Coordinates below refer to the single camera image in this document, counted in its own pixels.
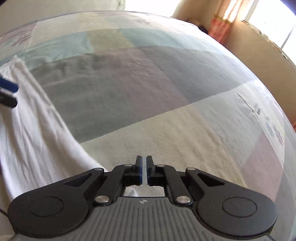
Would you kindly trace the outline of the white printed long-sleeve shirt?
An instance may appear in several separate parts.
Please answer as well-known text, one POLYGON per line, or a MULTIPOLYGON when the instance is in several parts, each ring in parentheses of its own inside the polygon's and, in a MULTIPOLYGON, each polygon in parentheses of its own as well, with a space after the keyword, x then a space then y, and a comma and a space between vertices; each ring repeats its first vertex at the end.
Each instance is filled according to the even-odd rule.
POLYGON ((1 74, 19 86, 18 105, 1 108, 1 205, 19 195, 95 167, 130 162, 138 151, 122 137, 81 145, 115 130, 106 110, 113 83, 81 62, 30 71, 15 56, 1 74))

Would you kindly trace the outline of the pastel patchwork bed cover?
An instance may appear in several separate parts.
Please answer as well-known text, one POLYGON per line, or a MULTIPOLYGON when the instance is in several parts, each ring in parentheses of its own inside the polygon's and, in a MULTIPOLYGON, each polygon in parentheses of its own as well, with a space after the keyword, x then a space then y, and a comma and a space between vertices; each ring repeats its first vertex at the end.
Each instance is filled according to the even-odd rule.
POLYGON ((115 130, 82 146, 122 137, 156 163, 260 192, 277 205, 272 237, 295 240, 295 131, 257 76, 195 25, 124 11, 64 15, 1 35, 1 66, 15 56, 30 71, 81 62, 113 83, 115 130))

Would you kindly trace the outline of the orange striped curtain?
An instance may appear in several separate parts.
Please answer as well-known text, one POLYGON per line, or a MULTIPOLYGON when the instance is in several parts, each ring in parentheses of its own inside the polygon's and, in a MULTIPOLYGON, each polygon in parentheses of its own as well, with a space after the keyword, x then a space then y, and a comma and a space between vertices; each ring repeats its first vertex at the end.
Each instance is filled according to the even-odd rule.
POLYGON ((241 7, 241 0, 219 1, 211 20, 208 35, 220 44, 224 44, 241 7))

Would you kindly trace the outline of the window with white frame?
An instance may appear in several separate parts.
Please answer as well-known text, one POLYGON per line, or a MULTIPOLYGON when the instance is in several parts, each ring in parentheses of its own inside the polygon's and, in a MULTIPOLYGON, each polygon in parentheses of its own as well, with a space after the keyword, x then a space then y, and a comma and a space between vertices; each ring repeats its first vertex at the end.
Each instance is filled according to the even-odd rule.
POLYGON ((287 54, 295 54, 295 14, 282 1, 249 1, 244 21, 287 54))

